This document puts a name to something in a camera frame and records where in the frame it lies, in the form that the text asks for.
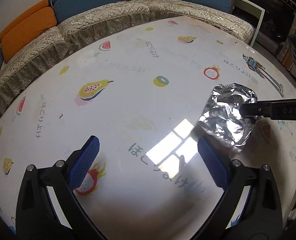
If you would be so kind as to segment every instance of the textured blue pad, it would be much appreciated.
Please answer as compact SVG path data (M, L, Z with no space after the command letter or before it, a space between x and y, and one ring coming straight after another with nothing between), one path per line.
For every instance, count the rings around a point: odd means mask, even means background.
M204 139L198 140L198 152L207 166L217 187L226 190L228 187L228 171L217 156L213 147Z
M80 187L92 163L99 152L99 139L95 136L86 149L80 154L79 159L69 171L68 186L71 191Z

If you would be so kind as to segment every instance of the orange cushion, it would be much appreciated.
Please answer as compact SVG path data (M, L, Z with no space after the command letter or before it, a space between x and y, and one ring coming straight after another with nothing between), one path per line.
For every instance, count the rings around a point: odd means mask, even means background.
M54 10L43 8L12 28L1 41L4 60L8 62L19 50L40 34L57 25Z
M16 19L14 19L11 23L8 24L8 26L6 28L4 28L2 30L2 32L0 33L0 43L2 41L2 38L12 29L14 28L17 24L19 24L20 22L22 22L24 19L26 19L27 17L29 17L30 15L32 15L33 13L39 11L42 8L45 8L48 6L48 0L42 0L39 3L35 4L34 6L32 6L31 8L29 8L28 10L26 10L24 13L22 13L21 15L19 15Z

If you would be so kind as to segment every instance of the metal screw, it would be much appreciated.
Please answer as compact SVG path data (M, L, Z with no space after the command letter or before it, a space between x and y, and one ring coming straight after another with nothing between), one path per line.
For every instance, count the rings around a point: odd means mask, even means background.
M64 166L64 164L65 164L65 162L62 161L62 160L56 162L56 166L59 167L59 168Z
M232 165L235 167L239 167L241 165L241 162L239 160L232 160Z
M34 168L34 166L32 164L30 164L28 167L27 167L27 171L32 171Z
M269 171L269 170L270 170L270 167L269 167L269 165L267 165L267 164L264 164L264 165L263 165L263 168L264 168L265 171Z

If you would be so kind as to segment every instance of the fruit-print tablecloth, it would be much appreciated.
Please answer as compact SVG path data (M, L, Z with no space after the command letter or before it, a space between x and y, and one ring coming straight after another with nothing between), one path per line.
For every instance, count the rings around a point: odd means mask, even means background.
M189 133L213 87L234 82L259 100L296 98L258 52L189 17L136 26L74 53L0 119L0 216L15 230L29 164L66 160L96 135L100 152L75 195L98 228L111 240L189 239L223 193ZM271 166L285 218L296 190L296 122L262 119L235 157Z

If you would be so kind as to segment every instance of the crumpled silver foil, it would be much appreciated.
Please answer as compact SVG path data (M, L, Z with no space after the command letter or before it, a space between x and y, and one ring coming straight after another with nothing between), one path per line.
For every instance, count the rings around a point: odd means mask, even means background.
M229 152L240 153L246 144L255 122L244 119L239 113L244 103L257 102L256 93L239 84L217 85L199 119L198 125L218 139Z

